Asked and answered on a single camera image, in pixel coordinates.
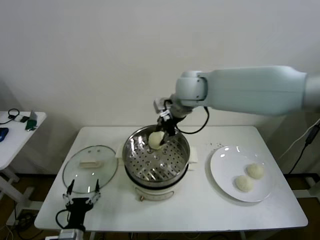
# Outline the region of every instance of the steamed bun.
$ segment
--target steamed bun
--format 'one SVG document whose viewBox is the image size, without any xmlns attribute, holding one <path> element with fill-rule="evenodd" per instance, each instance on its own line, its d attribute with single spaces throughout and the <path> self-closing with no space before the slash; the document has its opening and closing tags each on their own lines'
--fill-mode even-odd
<svg viewBox="0 0 320 240">
<path fill-rule="evenodd" d="M 261 179 L 265 175 L 264 167 L 261 164 L 253 163 L 250 164 L 246 171 L 248 175 L 254 179 Z"/>
<path fill-rule="evenodd" d="M 148 143 L 150 148 L 158 150 L 162 146 L 160 146 L 160 143 L 162 139 L 164 138 L 165 133 L 163 131 L 154 131 L 149 135 Z"/>
<path fill-rule="evenodd" d="M 238 176 L 235 179 L 236 186 L 243 192 L 250 192 L 254 189 L 254 182 L 250 179 L 250 177 L 242 175 Z"/>
</svg>

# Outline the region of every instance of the perforated steel tray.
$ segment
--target perforated steel tray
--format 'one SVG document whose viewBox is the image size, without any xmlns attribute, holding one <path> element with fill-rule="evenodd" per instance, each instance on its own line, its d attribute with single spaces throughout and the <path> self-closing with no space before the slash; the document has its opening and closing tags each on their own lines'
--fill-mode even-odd
<svg viewBox="0 0 320 240">
<path fill-rule="evenodd" d="M 134 132 L 124 144 L 122 157 L 126 171 L 145 187 L 165 187 L 177 182 L 186 171 L 190 157 L 187 139 L 179 132 L 159 150 L 148 145 L 156 125 Z"/>
</svg>

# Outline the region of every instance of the pot lid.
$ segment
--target pot lid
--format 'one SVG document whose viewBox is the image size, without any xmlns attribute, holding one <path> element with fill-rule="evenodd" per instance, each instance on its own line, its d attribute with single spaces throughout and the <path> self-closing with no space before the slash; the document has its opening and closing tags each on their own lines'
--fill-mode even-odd
<svg viewBox="0 0 320 240">
<path fill-rule="evenodd" d="M 103 145 L 89 146 L 66 163 L 62 180 L 66 188 L 74 180 L 74 193 L 88 194 L 95 191 L 97 180 L 100 188 L 104 187 L 116 173 L 117 167 L 114 150 Z"/>
</svg>

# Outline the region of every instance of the white plate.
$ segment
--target white plate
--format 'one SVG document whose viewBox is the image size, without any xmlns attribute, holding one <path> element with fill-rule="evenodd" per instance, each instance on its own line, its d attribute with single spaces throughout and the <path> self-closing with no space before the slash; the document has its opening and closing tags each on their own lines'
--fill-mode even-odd
<svg viewBox="0 0 320 240">
<path fill-rule="evenodd" d="M 253 163 L 264 165 L 264 176 L 254 179 L 247 173 L 247 166 Z M 244 202 L 260 202 L 267 198 L 274 186 L 274 181 L 263 156 L 248 151 L 240 146 L 224 146 L 212 156 L 210 162 L 211 173 L 219 187 L 235 199 Z M 238 176 L 249 176 L 254 187 L 250 192 L 243 192 L 236 186 Z"/>
</svg>

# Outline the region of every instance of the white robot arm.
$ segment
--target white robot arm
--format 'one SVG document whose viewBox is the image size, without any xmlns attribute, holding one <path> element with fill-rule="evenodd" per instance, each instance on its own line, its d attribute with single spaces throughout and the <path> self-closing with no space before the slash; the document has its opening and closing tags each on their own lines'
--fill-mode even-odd
<svg viewBox="0 0 320 240">
<path fill-rule="evenodd" d="M 174 127 L 198 106 L 260 115 L 320 109 L 320 74 L 289 66 L 242 67 L 212 72 L 186 71 L 170 98 L 158 98 L 158 129 Z"/>
</svg>

